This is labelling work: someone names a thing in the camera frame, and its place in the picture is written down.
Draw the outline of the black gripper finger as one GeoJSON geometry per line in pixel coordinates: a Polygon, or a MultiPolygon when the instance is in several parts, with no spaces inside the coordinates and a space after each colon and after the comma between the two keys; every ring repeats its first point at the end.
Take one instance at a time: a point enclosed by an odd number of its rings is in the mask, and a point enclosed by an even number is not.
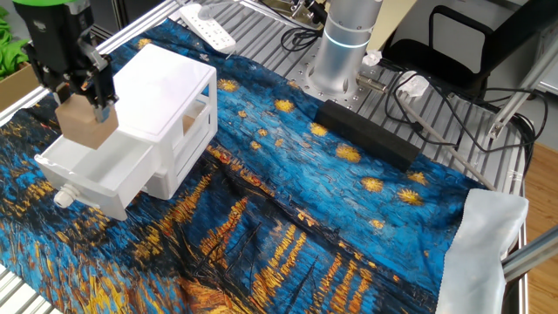
{"type": "Polygon", "coordinates": [[[45,65],[39,67],[39,72],[39,82],[53,94],[59,105],[62,105],[71,97],[69,84],[60,73],[49,69],[45,65]]]}
{"type": "Polygon", "coordinates": [[[78,39],[80,57],[84,61],[86,80],[92,86],[85,89],[85,96],[93,106],[97,122],[105,122],[112,106],[118,101],[112,78],[112,59],[109,55],[100,54],[84,37],[78,39]]]}

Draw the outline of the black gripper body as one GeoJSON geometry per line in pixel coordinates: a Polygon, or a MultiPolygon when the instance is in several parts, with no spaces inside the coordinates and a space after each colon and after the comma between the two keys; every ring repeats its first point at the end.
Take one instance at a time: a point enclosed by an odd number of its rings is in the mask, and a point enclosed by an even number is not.
{"type": "Polygon", "coordinates": [[[24,52],[39,84],[46,88],[62,83],[81,87],[92,68],[92,61],[80,47],[91,42],[91,4],[86,0],[19,0],[13,4],[31,36],[24,52]]]}

